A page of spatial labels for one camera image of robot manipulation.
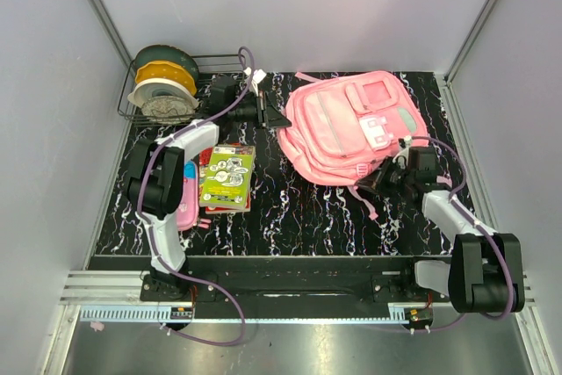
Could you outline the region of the pink school backpack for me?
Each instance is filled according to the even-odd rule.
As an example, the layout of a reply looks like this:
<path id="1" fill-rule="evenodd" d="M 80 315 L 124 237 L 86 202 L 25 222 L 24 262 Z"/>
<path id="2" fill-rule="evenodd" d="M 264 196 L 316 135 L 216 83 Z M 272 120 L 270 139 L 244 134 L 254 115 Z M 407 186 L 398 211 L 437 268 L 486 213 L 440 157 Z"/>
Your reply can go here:
<path id="1" fill-rule="evenodd" d="M 344 187 L 354 198 L 357 182 L 381 167 L 410 138 L 429 144 L 423 116 L 402 81 L 386 71 L 318 79 L 296 73 L 305 85 L 285 105 L 290 126 L 277 130 L 280 149 L 308 182 Z"/>

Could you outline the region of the green comic book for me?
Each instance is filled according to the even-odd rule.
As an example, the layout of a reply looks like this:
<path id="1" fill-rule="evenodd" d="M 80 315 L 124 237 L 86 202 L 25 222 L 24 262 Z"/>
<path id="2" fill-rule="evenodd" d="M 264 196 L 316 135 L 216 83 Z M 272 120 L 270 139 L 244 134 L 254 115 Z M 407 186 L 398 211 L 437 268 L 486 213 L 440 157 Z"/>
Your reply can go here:
<path id="1" fill-rule="evenodd" d="M 203 185 L 203 207 L 243 208 L 251 191 L 256 148 L 240 144 L 212 147 Z"/>

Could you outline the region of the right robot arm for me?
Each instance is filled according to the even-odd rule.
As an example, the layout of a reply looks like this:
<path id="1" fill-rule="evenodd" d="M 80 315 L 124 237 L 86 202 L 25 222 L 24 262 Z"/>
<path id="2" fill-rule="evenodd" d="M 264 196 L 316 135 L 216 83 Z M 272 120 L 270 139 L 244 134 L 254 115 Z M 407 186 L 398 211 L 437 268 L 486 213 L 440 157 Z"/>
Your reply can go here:
<path id="1" fill-rule="evenodd" d="M 314 98 L 302 112 L 287 108 L 285 119 L 277 142 L 303 178 L 343 188 L 363 203 L 369 220 L 378 217 L 369 195 L 401 195 L 450 239 L 449 263 L 419 260 L 399 279 L 404 299 L 415 302 L 433 290 L 459 313 L 492 320 L 522 311 L 520 242 L 479 221 L 440 178 L 438 141 L 412 102 L 381 107 Z"/>

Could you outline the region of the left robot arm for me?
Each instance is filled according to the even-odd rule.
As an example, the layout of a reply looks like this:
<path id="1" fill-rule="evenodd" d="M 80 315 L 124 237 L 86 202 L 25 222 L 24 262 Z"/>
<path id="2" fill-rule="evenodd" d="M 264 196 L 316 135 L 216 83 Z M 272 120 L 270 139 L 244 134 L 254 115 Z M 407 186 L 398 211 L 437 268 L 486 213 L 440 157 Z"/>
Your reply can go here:
<path id="1" fill-rule="evenodd" d="M 267 129 L 291 125 L 260 90 L 264 78 L 260 69 L 249 74 L 243 87 L 230 76 L 216 78 L 187 126 L 154 141 L 138 141 L 133 149 L 126 196 L 147 232 L 151 267 L 164 274 L 159 291 L 169 300 L 183 299 L 190 289 L 190 280 L 179 273 L 185 254 L 176 217 L 184 193 L 184 165 L 217 145 L 233 123 L 253 122 Z"/>

